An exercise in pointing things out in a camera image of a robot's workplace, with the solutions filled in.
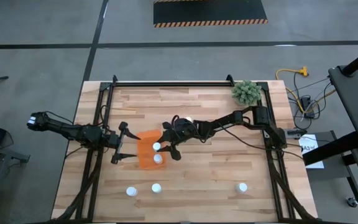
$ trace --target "power strip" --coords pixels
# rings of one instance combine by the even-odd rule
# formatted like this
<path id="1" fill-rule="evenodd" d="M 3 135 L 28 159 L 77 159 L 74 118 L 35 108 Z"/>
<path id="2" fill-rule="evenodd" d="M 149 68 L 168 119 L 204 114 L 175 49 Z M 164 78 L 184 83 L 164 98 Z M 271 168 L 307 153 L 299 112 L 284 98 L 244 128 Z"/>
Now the power strip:
<path id="1" fill-rule="evenodd" d="M 311 104 L 310 97 L 306 96 L 306 97 L 301 98 L 301 106 L 304 111 L 306 111 L 306 109 L 308 111 L 311 110 L 311 106 L 309 106 L 310 104 Z M 305 113 L 305 117 L 306 118 L 314 118 L 315 117 L 314 110 L 311 110 L 310 112 Z"/>

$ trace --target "black and yellow striped edge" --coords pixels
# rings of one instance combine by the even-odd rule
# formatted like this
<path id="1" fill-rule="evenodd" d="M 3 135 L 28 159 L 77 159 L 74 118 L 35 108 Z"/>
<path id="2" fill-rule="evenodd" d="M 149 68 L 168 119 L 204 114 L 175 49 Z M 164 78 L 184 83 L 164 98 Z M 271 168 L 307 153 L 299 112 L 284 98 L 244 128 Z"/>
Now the black and yellow striped edge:
<path id="1" fill-rule="evenodd" d="M 159 2 L 175 2 L 175 1 L 208 1 L 208 0 L 159 0 L 159 1 L 154 1 L 154 4 Z"/>
<path id="2" fill-rule="evenodd" d="M 223 26 L 223 25 L 248 25 L 248 24 L 267 24 L 267 19 L 241 19 L 226 21 L 193 21 L 193 22 L 163 22 L 154 24 L 155 28 L 164 27 L 190 27 L 190 26 Z"/>

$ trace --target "caster wheel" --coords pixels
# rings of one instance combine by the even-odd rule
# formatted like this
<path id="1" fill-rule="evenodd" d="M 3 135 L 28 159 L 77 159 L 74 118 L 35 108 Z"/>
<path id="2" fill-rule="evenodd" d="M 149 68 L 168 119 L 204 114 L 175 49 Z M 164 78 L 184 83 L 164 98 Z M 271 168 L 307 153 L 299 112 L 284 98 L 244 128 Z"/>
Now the caster wheel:
<path id="1" fill-rule="evenodd" d="M 352 197 L 352 198 L 347 199 L 347 204 L 348 204 L 348 206 L 350 206 L 352 208 L 356 208 L 358 205 L 358 202 L 355 200 L 354 197 Z"/>

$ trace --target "green plant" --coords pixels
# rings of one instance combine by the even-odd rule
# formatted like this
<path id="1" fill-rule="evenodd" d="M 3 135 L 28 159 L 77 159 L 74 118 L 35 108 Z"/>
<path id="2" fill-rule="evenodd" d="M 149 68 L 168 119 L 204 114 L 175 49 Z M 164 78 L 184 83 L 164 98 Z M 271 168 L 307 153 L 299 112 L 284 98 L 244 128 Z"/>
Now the green plant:
<path id="1" fill-rule="evenodd" d="M 256 83 L 244 80 L 237 82 L 232 92 L 232 97 L 239 105 L 253 105 L 256 101 L 261 99 L 260 89 L 262 87 L 256 85 Z"/>

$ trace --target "yellow cable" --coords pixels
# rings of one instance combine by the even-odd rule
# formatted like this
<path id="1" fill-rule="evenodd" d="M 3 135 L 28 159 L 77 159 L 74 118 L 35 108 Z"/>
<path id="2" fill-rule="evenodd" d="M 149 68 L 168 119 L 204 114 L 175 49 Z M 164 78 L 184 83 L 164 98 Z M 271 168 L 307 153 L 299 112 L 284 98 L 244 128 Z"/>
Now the yellow cable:
<path id="1" fill-rule="evenodd" d="M 278 73 L 279 73 L 279 72 L 282 72 L 282 71 L 286 71 L 286 72 L 296 72 L 296 73 L 302 72 L 301 70 L 292 70 L 292 69 L 286 69 L 286 68 L 278 69 L 278 70 L 276 71 L 276 80 L 280 80 L 280 79 L 278 78 Z M 314 110 L 314 108 L 318 105 L 318 103 L 319 103 L 322 99 L 324 99 L 325 97 L 327 97 L 327 96 L 333 94 L 334 92 L 336 92 L 336 90 L 331 90 L 329 93 L 325 94 L 325 95 L 322 96 L 320 99 L 316 100 L 316 103 L 315 103 L 308 111 L 304 111 L 303 108 L 302 108 L 302 106 L 301 106 L 300 99 L 294 94 L 294 92 L 293 92 L 291 89 L 287 88 L 287 87 L 285 87 L 285 89 L 288 90 L 288 91 L 293 95 L 293 97 L 295 98 L 296 103 L 298 104 L 299 110 L 302 112 L 302 114 L 312 112 L 312 111 Z"/>

